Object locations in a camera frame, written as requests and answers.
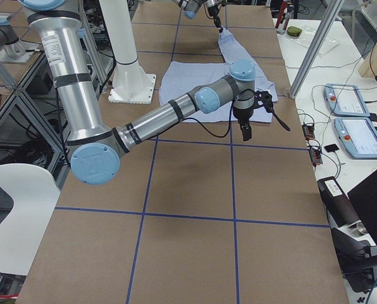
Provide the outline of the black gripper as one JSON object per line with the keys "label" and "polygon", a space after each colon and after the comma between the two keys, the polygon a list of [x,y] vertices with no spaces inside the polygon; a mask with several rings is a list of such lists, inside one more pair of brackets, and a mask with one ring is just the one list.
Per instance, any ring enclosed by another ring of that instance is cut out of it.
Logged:
{"label": "black gripper", "polygon": [[233,108],[233,116],[237,119],[240,124],[240,130],[242,132],[243,141],[249,141],[252,139],[252,127],[249,124],[251,116],[254,114],[253,108]]}
{"label": "black gripper", "polygon": [[218,15],[219,15],[218,5],[208,6],[207,7],[207,13],[208,13],[208,16],[213,19],[214,25],[218,29],[218,32],[222,33],[224,28],[221,24],[220,18],[218,17]]}

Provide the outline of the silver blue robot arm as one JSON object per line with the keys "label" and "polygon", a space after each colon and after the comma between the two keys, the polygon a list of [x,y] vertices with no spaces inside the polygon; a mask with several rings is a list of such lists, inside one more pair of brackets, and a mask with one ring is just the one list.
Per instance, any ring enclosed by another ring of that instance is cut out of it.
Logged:
{"label": "silver blue robot arm", "polygon": [[201,7],[205,9],[205,14],[208,19],[214,22],[214,26],[218,29],[219,33],[224,31],[219,12],[221,7],[226,6],[227,1],[216,0],[173,0],[173,2],[184,11],[185,16],[193,19]]}
{"label": "silver blue robot arm", "polygon": [[127,118],[127,103],[148,103],[156,81],[139,64],[126,1],[99,3],[113,50],[115,70],[108,102],[95,93],[78,36],[82,25],[79,1],[23,1],[30,28],[40,37],[54,86],[59,94],[71,134],[70,168],[83,183],[98,185],[113,179],[121,158],[134,146],[160,135],[194,113],[214,112],[230,104],[246,137],[254,109],[251,92],[256,67],[236,61],[217,81],[200,85],[122,127],[116,116]]}

